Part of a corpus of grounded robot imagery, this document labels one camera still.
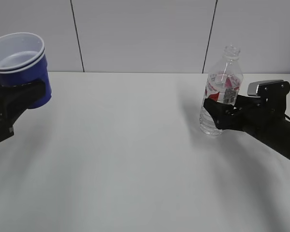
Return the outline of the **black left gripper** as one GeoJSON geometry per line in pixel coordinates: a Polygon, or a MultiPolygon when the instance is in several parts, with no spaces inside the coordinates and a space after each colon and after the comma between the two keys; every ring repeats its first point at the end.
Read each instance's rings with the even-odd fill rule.
{"type": "Polygon", "coordinates": [[[45,93],[41,80],[11,87],[0,85],[0,142],[14,136],[14,123],[45,93]]]}

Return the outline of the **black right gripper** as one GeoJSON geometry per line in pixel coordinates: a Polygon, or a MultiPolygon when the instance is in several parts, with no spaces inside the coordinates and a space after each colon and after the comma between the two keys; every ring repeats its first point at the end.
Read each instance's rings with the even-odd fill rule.
{"type": "Polygon", "coordinates": [[[203,107],[219,130],[256,134],[285,119],[285,114],[269,109],[265,100],[259,97],[238,95],[234,106],[207,98],[204,100],[203,107]]]}

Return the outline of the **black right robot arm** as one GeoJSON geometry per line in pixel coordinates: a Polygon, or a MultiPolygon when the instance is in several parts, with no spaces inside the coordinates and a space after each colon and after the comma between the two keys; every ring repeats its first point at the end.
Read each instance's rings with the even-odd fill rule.
{"type": "Polygon", "coordinates": [[[235,105],[207,98],[203,106],[219,130],[245,132],[290,160],[290,121],[269,101],[239,95],[235,105]]]}

